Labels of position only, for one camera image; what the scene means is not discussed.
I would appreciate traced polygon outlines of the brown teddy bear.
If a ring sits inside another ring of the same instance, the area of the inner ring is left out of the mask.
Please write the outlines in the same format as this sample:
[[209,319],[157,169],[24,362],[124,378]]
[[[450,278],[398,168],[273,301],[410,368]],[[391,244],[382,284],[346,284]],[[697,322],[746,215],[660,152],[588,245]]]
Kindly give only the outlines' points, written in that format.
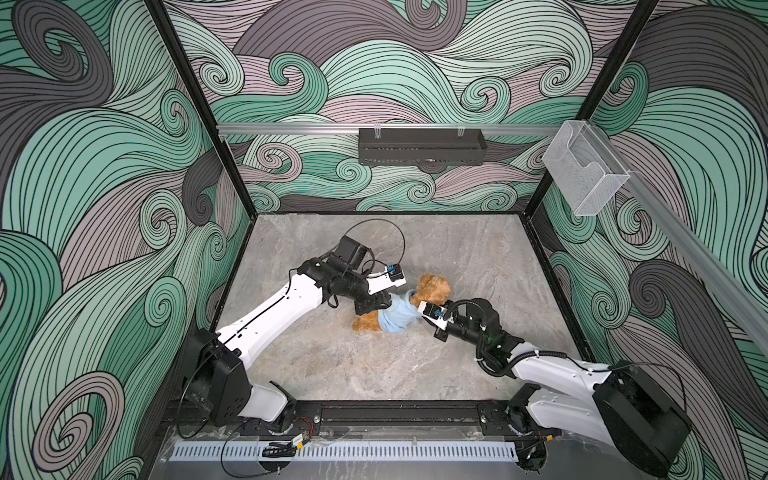
[[[442,276],[424,274],[419,279],[417,287],[411,289],[416,291],[416,299],[430,302],[436,305],[442,305],[451,296],[451,286],[446,278]],[[378,332],[382,331],[378,325],[378,311],[364,314],[352,323],[354,332]]]

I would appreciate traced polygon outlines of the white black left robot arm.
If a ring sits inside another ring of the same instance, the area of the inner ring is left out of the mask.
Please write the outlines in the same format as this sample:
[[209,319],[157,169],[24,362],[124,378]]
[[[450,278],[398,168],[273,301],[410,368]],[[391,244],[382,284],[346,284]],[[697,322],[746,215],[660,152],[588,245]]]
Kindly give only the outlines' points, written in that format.
[[402,268],[398,263],[379,272],[365,268],[371,254],[344,235],[331,251],[291,269],[285,286],[250,313],[216,331],[196,333],[183,350],[182,398],[216,427],[257,420],[271,430],[287,430],[296,399],[275,382],[251,382],[247,370],[288,327],[328,301],[350,299],[359,316],[390,307],[389,290],[406,283]]

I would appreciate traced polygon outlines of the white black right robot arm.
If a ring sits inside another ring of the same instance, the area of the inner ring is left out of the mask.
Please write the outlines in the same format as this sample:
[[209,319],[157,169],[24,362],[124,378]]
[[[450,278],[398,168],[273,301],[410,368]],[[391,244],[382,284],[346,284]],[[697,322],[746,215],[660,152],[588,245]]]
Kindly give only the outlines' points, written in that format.
[[484,373],[522,381],[505,410],[521,468],[540,470],[547,442],[569,433],[614,448],[653,477],[670,473],[692,422],[686,404],[673,400],[645,372],[645,363],[594,363],[537,347],[506,332],[482,298],[423,301],[419,312],[437,339],[472,344]]

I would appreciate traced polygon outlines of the light blue bear hoodie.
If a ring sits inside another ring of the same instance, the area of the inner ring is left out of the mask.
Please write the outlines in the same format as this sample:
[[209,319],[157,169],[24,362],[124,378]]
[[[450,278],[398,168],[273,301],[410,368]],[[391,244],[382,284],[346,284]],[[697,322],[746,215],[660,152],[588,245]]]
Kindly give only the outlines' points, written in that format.
[[378,311],[378,325],[388,333],[402,333],[422,316],[418,310],[420,301],[416,291],[408,290],[402,294],[390,295],[390,306]]

